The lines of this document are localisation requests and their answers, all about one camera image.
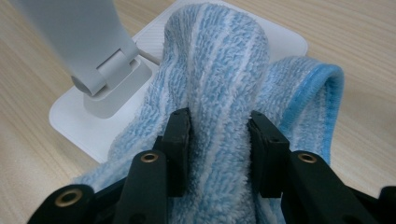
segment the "lamp base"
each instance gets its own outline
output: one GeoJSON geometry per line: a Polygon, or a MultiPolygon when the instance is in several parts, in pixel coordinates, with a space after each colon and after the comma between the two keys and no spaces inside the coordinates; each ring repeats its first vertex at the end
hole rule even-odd
{"type": "MultiPolygon", "coordinates": [[[[139,57],[152,70],[152,76],[148,82],[109,119],[99,119],[87,112],[83,105],[83,93],[73,87],[53,104],[49,112],[49,122],[52,127],[96,161],[107,161],[107,153],[112,142],[134,119],[137,109],[143,103],[149,83],[156,76],[157,63],[162,60],[163,55],[163,28],[166,22],[177,9],[187,4],[200,2],[215,3],[246,12],[220,0],[176,1],[134,36],[134,41],[141,49],[141,55],[144,56],[139,57]]],[[[270,62],[278,61],[287,56],[304,56],[306,54],[307,43],[300,35],[261,17],[246,13],[265,30],[270,48],[270,62]]]]}

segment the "wooden table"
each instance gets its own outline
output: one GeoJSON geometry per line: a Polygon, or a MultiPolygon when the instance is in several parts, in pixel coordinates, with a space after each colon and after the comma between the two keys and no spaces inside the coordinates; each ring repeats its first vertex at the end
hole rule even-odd
{"type": "MultiPolygon", "coordinates": [[[[130,35],[172,2],[115,1],[130,35]]],[[[309,56],[344,68],[332,168],[373,196],[396,185],[396,2],[229,2],[296,31],[309,56]]],[[[0,0],[0,223],[26,222],[50,193],[97,165],[49,124],[51,105],[71,86],[47,46],[0,0]]]]}

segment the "wooden surface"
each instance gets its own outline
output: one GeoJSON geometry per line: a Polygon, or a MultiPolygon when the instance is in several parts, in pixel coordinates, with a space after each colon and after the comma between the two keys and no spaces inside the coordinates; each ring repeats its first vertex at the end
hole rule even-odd
{"type": "MultiPolygon", "coordinates": [[[[116,0],[134,35],[173,1],[116,0]]],[[[396,185],[396,2],[229,1],[302,35],[308,55],[344,68],[332,168],[377,196],[396,185]]],[[[54,190],[97,163],[55,132],[48,114],[69,75],[6,0],[0,0],[0,223],[24,223],[54,190]]]]}

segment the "white stand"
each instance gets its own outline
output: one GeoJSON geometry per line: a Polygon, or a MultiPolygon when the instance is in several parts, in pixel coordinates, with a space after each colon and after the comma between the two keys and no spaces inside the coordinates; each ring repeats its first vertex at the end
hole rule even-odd
{"type": "MultiPolygon", "coordinates": [[[[99,119],[86,111],[83,106],[83,93],[73,87],[61,96],[49,112],[52,127],[64,135],[77,147],[80,147],[96,161],[107,160],[107,153],[113,140],[134,119],[134,113],[143,103],[143,98],[150,81],[155,77],[158,63],[163,54],[163,27],[177,9],[187,4],[211,2],[239,11],[242,9],[220,0],[197,1],[178,0],[159,17],[134,36],[136,45],[141,50],[140,57],[153,71],[151,79],[111,118],[99,119]]],[[[271,50],[270,61],[274,62],[287,56],[303,56],[307,52],[306,41],[296,33],[276,25],[263,18],[248,13],[265,30],[271,50]]]]}

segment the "terry cloth fabric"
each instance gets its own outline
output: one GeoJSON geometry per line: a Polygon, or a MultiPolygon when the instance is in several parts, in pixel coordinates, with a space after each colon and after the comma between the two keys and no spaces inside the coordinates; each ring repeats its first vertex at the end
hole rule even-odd
{"type": "Polygon", "coordinates": [[[165,26],[163,62],[140,112],[115,139],[108,161],[77,178],[95,190],[125,177],[135,154],[153,147],[170,114],[189,107],[189,186],[170,200],[170,223],[283,222],[279,200],[253,195],[248,119],[264,113],[290,140],[330,159],[343,73],[305,57],[268,64],[263,29],[227,7],[183,7],[165,26]]]}

